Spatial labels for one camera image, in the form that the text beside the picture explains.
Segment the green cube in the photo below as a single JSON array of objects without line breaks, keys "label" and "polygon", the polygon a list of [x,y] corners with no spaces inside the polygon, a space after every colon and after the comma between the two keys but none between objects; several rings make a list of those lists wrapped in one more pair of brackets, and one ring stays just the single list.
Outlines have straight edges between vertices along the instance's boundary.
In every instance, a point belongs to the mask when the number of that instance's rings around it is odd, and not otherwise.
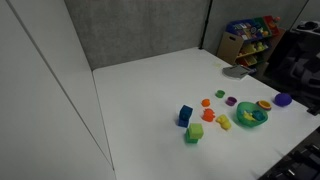
[{"label": "green cube", "polygon": [[190,139],[189,129],[187,129],[187,132],[186,132],[186,142],[191,144],[198,143],[198,139]]},{"label": "green cube", "polygon": [[200,123],[191,123],[189,125],[189,135],[190,139],[201,139],[203,136],[202,124]]}]

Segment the gray object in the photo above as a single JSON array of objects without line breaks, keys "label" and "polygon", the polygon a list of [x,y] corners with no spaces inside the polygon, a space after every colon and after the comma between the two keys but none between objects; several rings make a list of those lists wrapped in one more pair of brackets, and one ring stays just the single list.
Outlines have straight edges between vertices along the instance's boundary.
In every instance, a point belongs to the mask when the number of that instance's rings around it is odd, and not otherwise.
[{"label": "gray object", "polygon": [[226,77],[232,78],[232,79],[242,79],[244,76],[249,74],[252,70],[241,66],[241,65],[235,65],[232,67],[226,67],[222,69],[222,74]]}]

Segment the white tabletop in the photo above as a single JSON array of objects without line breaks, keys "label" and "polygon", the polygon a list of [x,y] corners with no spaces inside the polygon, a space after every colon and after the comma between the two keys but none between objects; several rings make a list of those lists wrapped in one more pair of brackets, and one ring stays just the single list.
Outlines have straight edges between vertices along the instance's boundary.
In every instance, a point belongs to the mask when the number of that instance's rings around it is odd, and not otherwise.
[{"label": "white tabletop", "polygon": [[[271,102],[278,93],[245,77],[221,74],[225,62],[197,48],[109,66],[94,71],[118,180],[257,179],[320,125],[319,117],[297,102],[273,105],[269,120],[250,129],[238,125],[236,106],[224,100]],[[222,89],[223,99],[214,96]],[[226,114],[232,128],[201,119],[202,99],[216,115]],[[198,144],[186,144],[176,126],[180,108],[193,110],[190,122],[202,123]]]}]

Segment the orange block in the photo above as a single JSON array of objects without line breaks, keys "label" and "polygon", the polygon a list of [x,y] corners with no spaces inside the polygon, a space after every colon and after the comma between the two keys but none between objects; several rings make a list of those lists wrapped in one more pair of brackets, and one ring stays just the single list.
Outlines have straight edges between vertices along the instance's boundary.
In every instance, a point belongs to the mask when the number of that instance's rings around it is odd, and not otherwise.
[{"label": "orange block", "polygon": [[208,106],[210,106],[210,100],[209,99],[204,99],[204,100],[202,100],[202,106],[203,107],[208,107]]},{"label": "orange block", "polygon": [[202,119],[207,122],[212,122],[215,118],[214,111],[212,109],[205,109],[203,111]]}]

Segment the toy storage organizer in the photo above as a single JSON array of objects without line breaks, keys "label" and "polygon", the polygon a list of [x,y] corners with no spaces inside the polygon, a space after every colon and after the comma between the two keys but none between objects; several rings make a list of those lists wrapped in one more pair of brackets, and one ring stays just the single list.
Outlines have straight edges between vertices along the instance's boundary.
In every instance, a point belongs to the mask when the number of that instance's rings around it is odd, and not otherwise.
[{"label": "toy storage organizer", "polygon": [[258,66],[268,61],[284,32],[272,16],[232,21],[223,34],[217,56],[231,65]]}]

